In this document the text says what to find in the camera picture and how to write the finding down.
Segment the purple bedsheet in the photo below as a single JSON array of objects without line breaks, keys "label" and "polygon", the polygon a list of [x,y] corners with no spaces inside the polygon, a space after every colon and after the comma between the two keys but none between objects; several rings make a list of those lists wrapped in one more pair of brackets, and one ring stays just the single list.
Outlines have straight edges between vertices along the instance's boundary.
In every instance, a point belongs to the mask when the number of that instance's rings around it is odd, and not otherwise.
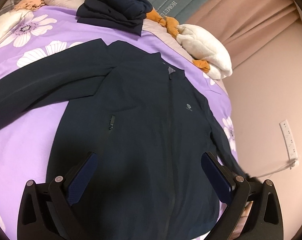
[{"label": "purple bedsheet", "polygon": [[[126,41],[146,52],[160,52],[170,64],[184,69],[193,86],[207,99],[229,138],[237,159],[231,104],[226,93],[203,72],[152,33],[142,36],[76,22],[75,11],[43,6],[26,17],[0,42],[0,79],[35,60],[70,46],[102,38],[106,44]],[[29,111],[0,130],[0,225],[16,240],[19,205],[25,183],[45,182],[52,142],[67,102]]]}]

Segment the curtain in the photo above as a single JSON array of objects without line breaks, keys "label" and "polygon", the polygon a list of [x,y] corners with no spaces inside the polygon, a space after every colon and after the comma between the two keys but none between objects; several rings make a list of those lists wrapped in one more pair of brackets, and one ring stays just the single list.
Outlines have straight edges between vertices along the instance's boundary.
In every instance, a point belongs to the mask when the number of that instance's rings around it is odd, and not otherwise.
[{"label": "curtain", "polygon": [[293,0],[209,0],[186,23],[219,39],[236,68],[297,19]]}]

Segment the pocket zipper pull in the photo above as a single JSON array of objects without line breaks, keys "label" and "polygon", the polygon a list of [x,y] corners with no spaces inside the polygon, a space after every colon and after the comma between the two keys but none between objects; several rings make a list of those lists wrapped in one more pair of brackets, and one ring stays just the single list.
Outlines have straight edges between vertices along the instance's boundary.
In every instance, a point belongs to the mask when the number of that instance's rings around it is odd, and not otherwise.
[{"label": "pocket zipper pull", "polygon": [[113,129],[114,121],[115,121],[115,115],[112,115],[111,120],[110,120],[110,124],[109,124],[109,130]]}]

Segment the orange fabric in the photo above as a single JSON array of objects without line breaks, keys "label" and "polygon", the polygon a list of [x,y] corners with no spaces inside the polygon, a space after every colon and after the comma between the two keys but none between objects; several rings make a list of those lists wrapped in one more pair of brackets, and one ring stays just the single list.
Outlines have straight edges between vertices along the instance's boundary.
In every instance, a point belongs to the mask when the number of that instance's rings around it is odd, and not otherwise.
[{"label": "orange fabric", "polygon": [[165,17],[165,20],[167,32],[171,34],[173,38],[176,38],[176,36],[179,34],[179,31],[177,30],[179,22],[175,18],[168,16]]},{"label": "orange fabric", "polygon": [[165,27],[167,29],[167,32],[173,37],[176,38],[176,36],[179,34],[177,30],[177,26],[179,25],[179,22],[172,18],[172,17],[165,17],[165,20],[163,17],[153,8],[153,10],[149,13],[147,13],[147,19],[157,22],[162,27]]},{"label": "orange fabric", "polygon": [[158,14],[158,12],[154,8],[151,12],[147,13],[147,19],[157,22],[162,27],[166,27],[166,21],[160,14]]},{"label": "orange fabric", "polygon": [[206,60],[193,60],[193,64],[197,66],[200,70],[204,73],[208,73],[210,71],[210,65],[207,63]]},{"label": "orange fabric", "polygon": [[43,5],[45,5],[43,0],[21,0],[14,6],[14,10],[17,11],[20,9],[27,9],[30,11],[35,11]]}]

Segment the metal bolt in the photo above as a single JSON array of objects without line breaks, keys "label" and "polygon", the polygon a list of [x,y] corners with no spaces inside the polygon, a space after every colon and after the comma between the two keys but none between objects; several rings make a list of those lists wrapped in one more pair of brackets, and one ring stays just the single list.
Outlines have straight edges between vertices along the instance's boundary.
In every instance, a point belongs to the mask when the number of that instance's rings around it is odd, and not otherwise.
[{"label": "metal bolt", "polygon": [[267,180],[266,180],[266,184],[269,185],[269,186],[273,186],[273,181],[267,179]]},{"label": "metal bolt", "polygon": [[244,181],[244,178],[242,176],[236,176],[235,179],[238,181],[238,182],[243,182]]},{"label": "metal bolt", "polygon": [[28,186],[28,187],[30,187],[32,184],[33,184],[33,180],[29,180],[29,181],[27,182],[27,186]]},{"label": "metal bolt", "polygon": [[55,182],[61,182],[63,181],[63,177],[62,176],[58,176],[54,179]]}]

